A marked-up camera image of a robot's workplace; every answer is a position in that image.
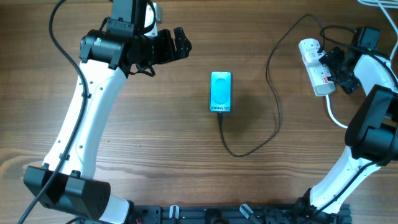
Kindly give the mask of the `turquoise screen smartphone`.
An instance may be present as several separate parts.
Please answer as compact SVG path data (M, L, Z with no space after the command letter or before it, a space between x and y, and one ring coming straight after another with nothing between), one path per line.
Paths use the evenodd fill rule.
M232 104L232 73L212 72L210 86L210 111L231 111Z

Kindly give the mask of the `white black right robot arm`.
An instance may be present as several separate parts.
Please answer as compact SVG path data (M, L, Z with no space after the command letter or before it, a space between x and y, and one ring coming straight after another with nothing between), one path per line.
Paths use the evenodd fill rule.
M351 94L363 88L366 98L346 127L345 149L326 177L297 200L296 217L332 223L345 199L373 172L397 160L397 77L388 56L377 49L379 29L365 26L353 31L348 51L342 43L315 54L305 44L300 51L308 69L318 68L325 83Z

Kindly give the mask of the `white power strip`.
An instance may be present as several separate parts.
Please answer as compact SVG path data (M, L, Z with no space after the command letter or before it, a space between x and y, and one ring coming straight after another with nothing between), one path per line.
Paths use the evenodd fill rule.
M320 43L316 39L303 39L298 44L301 56L307 50L320 50ZM319 65L316 67L306 67L310 82L312 84L315 96L327 96L336 90L335 84L329 81L331 72L327 66Z

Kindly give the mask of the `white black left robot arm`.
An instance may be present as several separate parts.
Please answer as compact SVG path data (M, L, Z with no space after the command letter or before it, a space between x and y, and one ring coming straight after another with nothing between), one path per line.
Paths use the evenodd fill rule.
M34 203L85 222L142 221L130 200L113 195L94 175L104 128L131 68L153 77L154 65L187 58L192 49L181 27L157 29L161 15L151 1L114 1L101 27L82 38L78 80L57 140L42 165L24 174Z

